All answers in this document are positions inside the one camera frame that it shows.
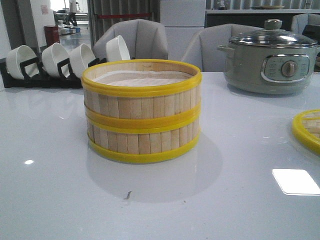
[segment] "pot handle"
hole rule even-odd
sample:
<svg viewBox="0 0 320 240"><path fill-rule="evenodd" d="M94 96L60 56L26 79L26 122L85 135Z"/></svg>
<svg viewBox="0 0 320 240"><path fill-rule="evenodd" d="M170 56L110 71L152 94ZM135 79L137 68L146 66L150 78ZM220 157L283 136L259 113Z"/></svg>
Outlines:
<svg viewBox="0 0 320 240"><path fill-rule="evenodd" d="M219 51L225 52L227 54L231 54L231 55L233 55L235 52L234 48L228 47L226 45L219 45L216 49L218 49Z"/></svg>

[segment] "person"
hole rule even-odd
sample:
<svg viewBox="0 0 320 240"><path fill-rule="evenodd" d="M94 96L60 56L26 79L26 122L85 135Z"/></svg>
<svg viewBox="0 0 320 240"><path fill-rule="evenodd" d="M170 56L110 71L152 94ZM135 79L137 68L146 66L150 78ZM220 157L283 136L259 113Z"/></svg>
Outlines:
<svg viewBox="0 0 320 240"><path fill-rule="evenodd" d="M69 0L69 22L72 23L74 27L77 27L77 20L76 20L76 12L77 12L77 2L76 0Z"/></svg>

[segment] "glass lid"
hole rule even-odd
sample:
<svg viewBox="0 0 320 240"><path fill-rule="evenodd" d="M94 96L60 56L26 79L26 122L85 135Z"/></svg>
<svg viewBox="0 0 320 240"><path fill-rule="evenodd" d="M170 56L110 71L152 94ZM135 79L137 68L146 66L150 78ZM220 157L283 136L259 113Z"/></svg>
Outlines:
<svg viewBox="0 0 320 240"><path fill-rule="evenodd" d="M272 48L310 48L318 44L307 36L280 29L281 25L279 19L268 19L264 22L264 29L241 33L231 37L229 42Z"/></svg>

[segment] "lid knob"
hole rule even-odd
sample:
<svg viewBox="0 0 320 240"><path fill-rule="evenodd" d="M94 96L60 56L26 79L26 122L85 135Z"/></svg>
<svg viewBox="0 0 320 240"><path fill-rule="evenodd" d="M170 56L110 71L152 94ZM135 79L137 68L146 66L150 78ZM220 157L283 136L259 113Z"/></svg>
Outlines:
<svg viewBox="0 0 320 240"><path fill-rule="evenodd" d="M281 28L282 20L280 19L267 19L264 21L265 30L278 30Z"/></svg>

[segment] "red trash bin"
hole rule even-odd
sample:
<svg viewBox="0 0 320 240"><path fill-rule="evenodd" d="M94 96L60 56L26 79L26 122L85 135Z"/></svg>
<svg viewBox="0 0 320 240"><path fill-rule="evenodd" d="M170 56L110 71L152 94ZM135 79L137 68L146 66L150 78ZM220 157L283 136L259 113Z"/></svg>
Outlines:
<svg viewBox="0 0 320 240"><path fill-rule="evenodd" d="M60 43L58 26L44 26L44 35L47 47Z"/></svg>

